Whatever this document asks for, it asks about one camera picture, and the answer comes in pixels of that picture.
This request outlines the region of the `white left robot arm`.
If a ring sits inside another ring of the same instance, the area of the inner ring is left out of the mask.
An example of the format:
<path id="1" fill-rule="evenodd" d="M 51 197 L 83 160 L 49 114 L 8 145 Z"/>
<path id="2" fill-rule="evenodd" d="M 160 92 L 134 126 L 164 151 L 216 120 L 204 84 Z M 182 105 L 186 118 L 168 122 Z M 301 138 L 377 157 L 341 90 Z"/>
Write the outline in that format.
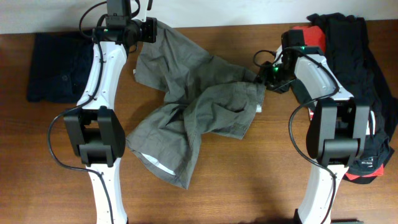
<path id="1" fill-rule="evenodd" d="M 95 28 L 88 82 L 77 106 L 63 117 L 73 152 L 90 176 L 97 223 L 128 222 L 119 175 L 126 139 L 114 104 L 130 47 L 138 42 L 154 43 L 156 37 L 157 19 L 153 17 L 133 19 L 124 27 Z"/>

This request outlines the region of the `dark navy folded garment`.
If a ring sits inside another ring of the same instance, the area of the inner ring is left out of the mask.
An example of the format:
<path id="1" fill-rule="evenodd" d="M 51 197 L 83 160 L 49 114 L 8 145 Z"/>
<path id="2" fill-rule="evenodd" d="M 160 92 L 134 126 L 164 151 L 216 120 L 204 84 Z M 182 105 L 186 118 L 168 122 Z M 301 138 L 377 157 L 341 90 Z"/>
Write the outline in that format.
<path id="1" fill-rule="evenodd" d="M 35 35 L 27 101 L 76 103 L 93 62 L 93 43 L 77 32 Z"/>

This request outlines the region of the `red garment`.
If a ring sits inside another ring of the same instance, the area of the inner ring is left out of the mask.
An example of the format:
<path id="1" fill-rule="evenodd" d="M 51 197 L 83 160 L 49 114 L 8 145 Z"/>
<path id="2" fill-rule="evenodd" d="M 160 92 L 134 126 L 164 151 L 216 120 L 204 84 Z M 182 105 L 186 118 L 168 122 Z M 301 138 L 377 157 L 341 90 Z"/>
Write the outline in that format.
<path id="1" fill-rule="evenodd" d="M 326 52 L 326 37 L 321 28 L 318 26 L 295 26 L 293 30 L 302 30 L 304 36 L 305 45 L 310 47 L 319 47 L 323 53 Z M 347 181 L 355 182 L 357 184 L 368 184 L 373 181 L 376 177 L 384 175 L 384 165 L 376 169 L 374 172 L 368 175 L 354 175 L 348 171 L 344 179 Z"/>

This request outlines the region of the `black garment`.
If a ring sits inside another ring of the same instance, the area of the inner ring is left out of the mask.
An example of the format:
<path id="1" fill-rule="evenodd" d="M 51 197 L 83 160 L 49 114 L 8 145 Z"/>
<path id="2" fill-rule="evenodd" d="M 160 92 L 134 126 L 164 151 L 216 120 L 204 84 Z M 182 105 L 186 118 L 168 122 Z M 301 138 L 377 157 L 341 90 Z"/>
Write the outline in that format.
<path id="1" fill-rule="evenodd" d="M 344 177 L 355 184 L 370 184 L 382 174 L 394 153 L 389 142 L 397 127 L 397 98 L 392 96 L 369 48 L 368 30 L 362 17 L 334 13 L 312 14 L 307 19 L 324 34 L 321 49 L 335 77 L 374 113 L 373 132 L 366 136 L 363 155 Z"/>

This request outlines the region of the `grey cargo shorts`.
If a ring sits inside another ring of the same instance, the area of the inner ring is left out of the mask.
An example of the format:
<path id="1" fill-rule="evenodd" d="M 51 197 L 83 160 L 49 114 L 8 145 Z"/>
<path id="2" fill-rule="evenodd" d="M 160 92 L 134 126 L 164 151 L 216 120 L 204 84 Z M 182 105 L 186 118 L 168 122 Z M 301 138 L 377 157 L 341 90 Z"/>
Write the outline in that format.
<path id="1" fill-rule="evenodd" d="M 190 185 L 202 135 L 242 139 L 266 90 L 254 72 L 210 54 L 163 22 L 156 41 L 143 45 L 134 78 L 165 96 L 127 135 L 126 145 L 150 172 L 183 189 Z"/>

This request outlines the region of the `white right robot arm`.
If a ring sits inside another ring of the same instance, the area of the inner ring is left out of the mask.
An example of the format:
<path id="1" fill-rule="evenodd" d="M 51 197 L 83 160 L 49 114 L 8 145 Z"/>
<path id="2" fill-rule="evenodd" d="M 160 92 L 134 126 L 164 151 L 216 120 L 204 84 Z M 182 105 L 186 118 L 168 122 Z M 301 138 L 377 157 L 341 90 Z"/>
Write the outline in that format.
<path id="1" fill-rule="evenodd" d="M 276 93 L 284 93 L 294 81 L 300 81 L 310 99 L 298 109 L 315 105 L 306 135 L 307 153 L 297 151 L 312 168 L 293 222 L 331 223 L 339 184 L 363 154 L 374 118 L 369 105 L 354 98 L 334 76 L 321 48 L 305 44 L 302 30 L 284 32 L 281 46 L 271 54 L 274 61 L 260 65 L 257 79 Z"/>

